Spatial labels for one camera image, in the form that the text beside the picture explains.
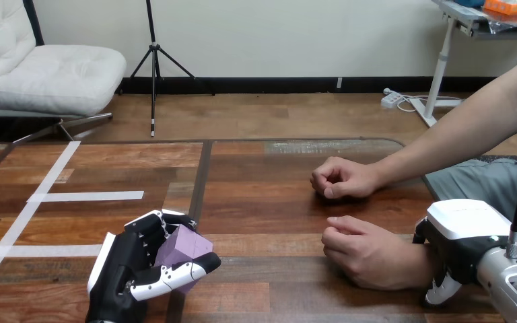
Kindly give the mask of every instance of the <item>tape line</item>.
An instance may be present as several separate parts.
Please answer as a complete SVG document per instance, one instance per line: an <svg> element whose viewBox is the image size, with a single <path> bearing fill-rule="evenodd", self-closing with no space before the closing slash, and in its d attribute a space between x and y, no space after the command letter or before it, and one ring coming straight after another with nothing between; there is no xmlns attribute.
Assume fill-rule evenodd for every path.
<svg viewBox="0 0 517 323"><path fill-rule="evenodd" d="M6 258L95 257L102 249L101 244L0 247L0 257Z"/></svg>
<svg viewBox="0 0 517 323"><path fill-rule="evenodd" d="M34 215L36 212L38 206L42 202L42 197L44 194L48 193L50 188L55 183L55 180L59 177L60 173L74 154L74 151L78 148L80 145L79 141L71 141L68 146L64 149L63 153L59 156L56 163L53 165L53 167L48 171L48 174L44 177L34 194L40 194L40 198L36 198L34 201L29 202L25 205L23 208L23 211L17 216L17 219L15 219L15 222L11 225L3 239L0 241L0 253L3 253L4 250L6 250L7 247L13 246L15 244L15 241L19 238L21 235L21 232L27 225L27 223L30 221L30 218ZM4 256L0 255L0 264L1 261L3 261Z"/></svg>
<svg viewBox="0 0 517 323"><path fill-rule="evenodd" d="M131 190L122 192L82 192L82 193L48 193L33 194L28 202L76 202L76 201L121 201L141 200L142 190Z"/></svg>

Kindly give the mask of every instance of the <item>clenched fist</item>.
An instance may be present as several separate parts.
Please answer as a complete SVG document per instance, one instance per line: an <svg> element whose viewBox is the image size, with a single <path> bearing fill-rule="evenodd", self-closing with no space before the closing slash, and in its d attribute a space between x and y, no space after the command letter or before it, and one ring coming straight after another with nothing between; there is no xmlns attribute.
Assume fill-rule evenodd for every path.
<svg viewBox="0 0 517 323"><path fill-rule="evenodd" d="M380 175L372 165L330 157L312 172L310 183L327 199L344 196L363 198L379 188Z"/></svg>

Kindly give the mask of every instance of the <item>wooden tabletop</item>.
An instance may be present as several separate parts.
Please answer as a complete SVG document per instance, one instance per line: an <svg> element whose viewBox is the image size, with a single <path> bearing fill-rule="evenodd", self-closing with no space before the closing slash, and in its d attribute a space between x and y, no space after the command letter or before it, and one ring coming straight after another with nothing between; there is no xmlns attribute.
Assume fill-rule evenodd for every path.
<svg viewBox="0 0 517 323"><path fill-rule="evenodd" d="M327 217L352 215L408 238L434 200L412 180L362 201L328 202L314 194L310 173L332 155L366 164L399 149L386 139L4 147L0 322L83 322L106 233L162 207L194 217L222 265L187 295L150 300L146 322L501 322L476 287L426 310L420 291L359 289L326 260ZM115 197L64 194L91 192Z"/></svg>

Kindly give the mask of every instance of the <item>white wall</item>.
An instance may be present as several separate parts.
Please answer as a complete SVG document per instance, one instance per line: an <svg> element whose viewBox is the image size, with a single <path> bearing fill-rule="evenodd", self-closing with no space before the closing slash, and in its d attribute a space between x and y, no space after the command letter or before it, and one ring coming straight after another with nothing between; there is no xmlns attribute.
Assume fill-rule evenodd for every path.
<svg viewBox="0 0 517 323"><path fill-rule="evenodd" d="M144 0L34 0L47 44L121 51L129 76L150 43ZM200 77L433 75L446 23L430 0L152 0L156 38ZM498 76L517 41L455 33L446 75ZM162 73L184 76L167 59ZM151 75L151 62L140 70Z"/></svg>

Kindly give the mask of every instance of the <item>power strip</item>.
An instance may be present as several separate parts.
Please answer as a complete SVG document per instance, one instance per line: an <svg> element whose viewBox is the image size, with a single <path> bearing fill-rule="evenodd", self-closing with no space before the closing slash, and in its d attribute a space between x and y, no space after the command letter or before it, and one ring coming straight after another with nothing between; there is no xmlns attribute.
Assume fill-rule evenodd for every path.
<svg viewBox="0 0 517 323"><path fill-rule="evenodd" d="M382 98L382 106L385 108L395 108L403 101L403 96L395 91L385 89L384 94L387 94L385 98Z"/></svg>

